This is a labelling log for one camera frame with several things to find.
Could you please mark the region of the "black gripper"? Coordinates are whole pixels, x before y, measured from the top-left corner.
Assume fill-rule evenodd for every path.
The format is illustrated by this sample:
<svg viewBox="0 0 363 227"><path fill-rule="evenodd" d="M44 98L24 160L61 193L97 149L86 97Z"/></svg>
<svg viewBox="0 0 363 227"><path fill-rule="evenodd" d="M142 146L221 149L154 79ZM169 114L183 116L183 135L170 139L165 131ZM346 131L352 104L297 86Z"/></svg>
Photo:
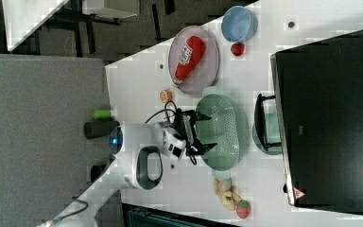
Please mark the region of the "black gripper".
<svg viewBox="0 0 363 227"><path fill-rule="evenodd" d="M194 125L196 123L196 119L198 121L211 120L211 117L200 112L183 111L178 108L175 113L175 118L173 121L174 129L178 132L178 134L186 141L186 155L192 155L192 144L194 143L195 138L195 130ZM210 151L212 148L216 146L216 143L211 144L200 144L198 147L199 155L204 155L206 152Z"/></svg>

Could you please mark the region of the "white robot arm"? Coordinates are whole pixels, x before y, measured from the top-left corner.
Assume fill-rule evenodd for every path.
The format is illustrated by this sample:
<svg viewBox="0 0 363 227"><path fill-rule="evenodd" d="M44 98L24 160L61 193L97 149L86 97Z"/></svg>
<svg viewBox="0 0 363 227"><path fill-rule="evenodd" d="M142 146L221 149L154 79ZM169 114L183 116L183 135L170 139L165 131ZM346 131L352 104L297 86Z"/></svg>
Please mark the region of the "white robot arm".
<svg viewBox="0 0 363 227"><path fill-rule="evenodd" d="M61 213L37 227L98 227L95 215L115 192L159 185L164 156L179 161L184 155L203 155L214 148L214 143L201 143L195 132L195 124L209 118L194 110L176 109L171 122L119 124L110 134L114 160Z"/></svg>

